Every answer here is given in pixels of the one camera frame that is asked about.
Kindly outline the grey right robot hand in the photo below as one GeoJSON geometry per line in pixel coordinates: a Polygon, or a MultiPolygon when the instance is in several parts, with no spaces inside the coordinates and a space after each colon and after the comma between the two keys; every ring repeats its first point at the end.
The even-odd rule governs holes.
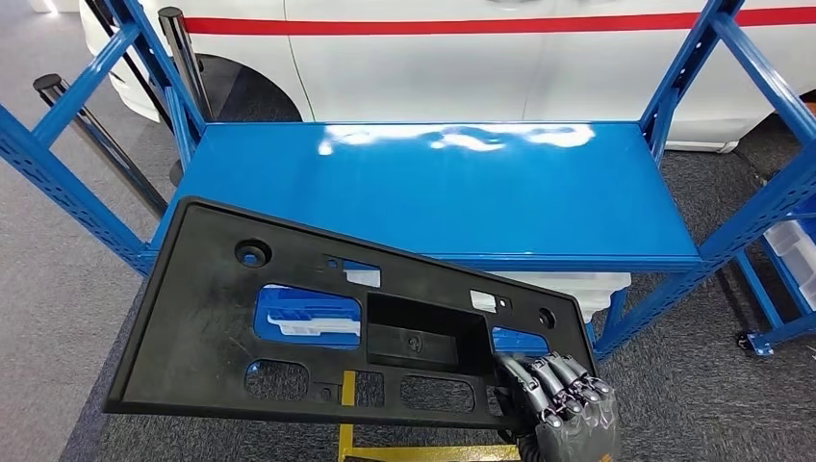
{"type": "Polygon", "coordinates": [[[499,437],[522,461],[615,461],[620,455],[616,392],[571,355],[494,355],[494,397],[516,425],[499,437]]]}

